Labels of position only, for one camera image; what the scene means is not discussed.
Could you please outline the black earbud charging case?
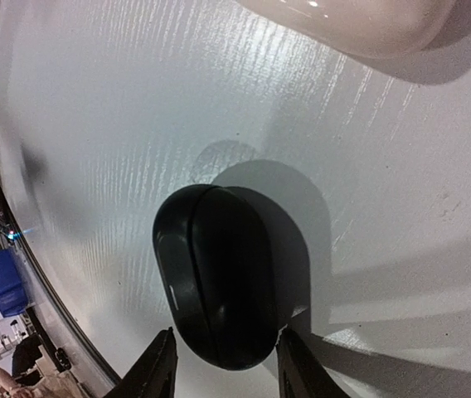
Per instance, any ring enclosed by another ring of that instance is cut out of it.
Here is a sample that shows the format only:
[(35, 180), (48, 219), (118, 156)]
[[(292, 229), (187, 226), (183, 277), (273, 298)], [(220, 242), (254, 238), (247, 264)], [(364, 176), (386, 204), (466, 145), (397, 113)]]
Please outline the black earbud charging case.
[(308, 309), (308, 248), (277, 202), (246, 187), (198, 184), (161, 205), (153, 248), (182, 340), (228, 371), (259, 365)]

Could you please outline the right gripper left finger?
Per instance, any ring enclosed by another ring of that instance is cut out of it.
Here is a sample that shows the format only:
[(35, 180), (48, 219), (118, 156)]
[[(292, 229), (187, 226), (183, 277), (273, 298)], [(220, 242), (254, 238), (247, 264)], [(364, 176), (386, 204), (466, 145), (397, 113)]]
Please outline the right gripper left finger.
[(173, 329), (158, 333), (144, 353), (105, 398), (174, 397), (177, 344)]

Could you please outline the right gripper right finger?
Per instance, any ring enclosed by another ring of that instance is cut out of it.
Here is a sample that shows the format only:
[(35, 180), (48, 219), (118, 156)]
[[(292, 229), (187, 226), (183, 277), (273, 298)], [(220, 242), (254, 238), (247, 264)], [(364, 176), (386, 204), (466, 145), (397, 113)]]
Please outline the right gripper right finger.
[(345, 397), (346, 393), (328, 374), (303, 339), (284, 328), (276, 345), (279, 395), (282, 398)]

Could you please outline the white earbud charging case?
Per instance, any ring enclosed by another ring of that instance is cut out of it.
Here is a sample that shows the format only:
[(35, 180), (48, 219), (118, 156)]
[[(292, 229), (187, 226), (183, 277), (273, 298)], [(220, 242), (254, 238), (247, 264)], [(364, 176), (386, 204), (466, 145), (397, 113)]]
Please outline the white earbud charging case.
[(240, 4), (348, 55), (390, 59), (429, 45), (448, 20), (455, 2), (249, 0)]

